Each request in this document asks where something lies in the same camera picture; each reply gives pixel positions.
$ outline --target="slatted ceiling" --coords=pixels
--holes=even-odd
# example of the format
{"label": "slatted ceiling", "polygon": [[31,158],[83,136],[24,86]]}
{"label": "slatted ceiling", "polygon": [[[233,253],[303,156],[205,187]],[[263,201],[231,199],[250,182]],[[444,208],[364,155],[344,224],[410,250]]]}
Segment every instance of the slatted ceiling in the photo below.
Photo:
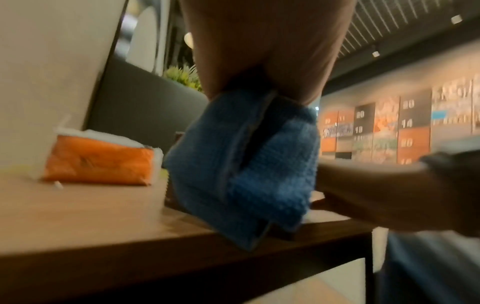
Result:
{"label": "slatted ceiling", "polygon": [[338,58],[371,46],[455,1],[458,0],[358,0]]}

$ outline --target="blue fabric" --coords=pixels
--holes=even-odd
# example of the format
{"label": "blue fabric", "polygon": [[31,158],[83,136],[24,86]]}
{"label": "blue fabric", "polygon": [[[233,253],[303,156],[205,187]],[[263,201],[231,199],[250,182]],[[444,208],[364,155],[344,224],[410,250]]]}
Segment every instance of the blue fabric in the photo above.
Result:
{"label": "blue fabric", "polygon": [[294,231],[315,185],[316,120],[269,89],[223,93],[165,158],[180,204],[246,250],[271,223]]}

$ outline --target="wooden tabletop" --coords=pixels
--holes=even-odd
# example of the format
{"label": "wooden tabletop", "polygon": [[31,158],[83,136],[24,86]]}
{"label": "wooden tabletop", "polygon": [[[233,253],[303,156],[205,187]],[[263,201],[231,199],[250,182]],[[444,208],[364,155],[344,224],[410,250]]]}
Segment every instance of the wooden tabletop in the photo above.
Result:
{"label": "wooden tabletop", "polygon": [[295,241],[236,248],[193,216],[163,208],[152,187],[63,185],[0,175],[0,302],[41,302],[367,233],[353,220],[307,216]]}

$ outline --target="person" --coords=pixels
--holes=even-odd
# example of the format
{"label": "person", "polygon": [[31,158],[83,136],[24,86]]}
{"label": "person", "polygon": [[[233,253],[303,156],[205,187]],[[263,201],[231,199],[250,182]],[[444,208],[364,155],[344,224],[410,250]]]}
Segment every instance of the person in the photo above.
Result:
{"label": "person", "polygon": [[[210,100],[245,71],[307,105],[330,75],[355,0],[180,0]],[[480,139],[446,144],[405,166],[320,161],[317,209],[390,233],[381,303],[480,302]],[[420,232],[435,230],[446,232]]]}

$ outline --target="orange tissue pack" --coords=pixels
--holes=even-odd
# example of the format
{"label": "orange tissue pack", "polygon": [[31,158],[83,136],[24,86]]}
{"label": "orange tissue pack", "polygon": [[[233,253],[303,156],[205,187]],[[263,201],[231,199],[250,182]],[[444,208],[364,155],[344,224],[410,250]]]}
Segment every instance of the orange tissue pack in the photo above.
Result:
{"label": "orange tissue pack", "polygon": [[152,185],[163,153],[126,137],[59,128],[42,180],[117,185]]}

